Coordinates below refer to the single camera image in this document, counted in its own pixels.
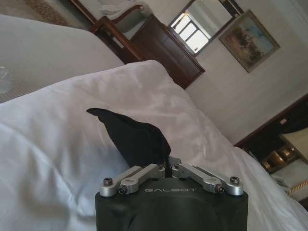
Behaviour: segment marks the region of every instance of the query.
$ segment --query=picture frame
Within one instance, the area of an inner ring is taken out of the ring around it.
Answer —
[[[280,47],[251,10],[234,21],[219,40],[248,73]]]

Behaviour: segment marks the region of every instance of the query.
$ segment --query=white bedsheet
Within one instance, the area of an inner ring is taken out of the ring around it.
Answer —
[[[64,79],[122,65],[89,31],[0,14],[0,66],[13,78],[13,89],[0,94],[0,103]]]
[[[128,168],[105,127],[107,108],[158,126],[171,155],[237,175],[249,194],[249,231],[304,231],[308,213],[232,147],[155,61],[50,85],[0,104],[0,229],[95,231],[94,195]]]

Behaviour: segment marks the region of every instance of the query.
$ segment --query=lampshade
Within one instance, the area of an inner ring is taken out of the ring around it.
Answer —
[[[293,133],[282,134],[281,138],[291,147],[294,147],[302,160],[308,164],[308,128]]]

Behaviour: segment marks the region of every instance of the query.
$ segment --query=black cloth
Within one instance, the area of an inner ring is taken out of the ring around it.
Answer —
[[[87,112],[105,124],[111,140],[130,167],[160,165],[165,161],[168,165],[171,149],[159,128],[106,109],[90,108]]]

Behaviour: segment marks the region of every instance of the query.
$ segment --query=chair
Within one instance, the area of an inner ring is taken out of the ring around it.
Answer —
[[[102,11],[106,7],[107,0],[71,0],[79,10],[93,23],[92,33],[98,32],[102,27],[111,37],[115,37],[121,45],[127,48],[138,61],[143,60],[143,55],[129,40],[142,27],[146,19],[153,13],[151,8],[142,1],[113,0],[113,4],[119,4],[120,10],[110,13]],[[110,44],[115,43],[106,38]]]

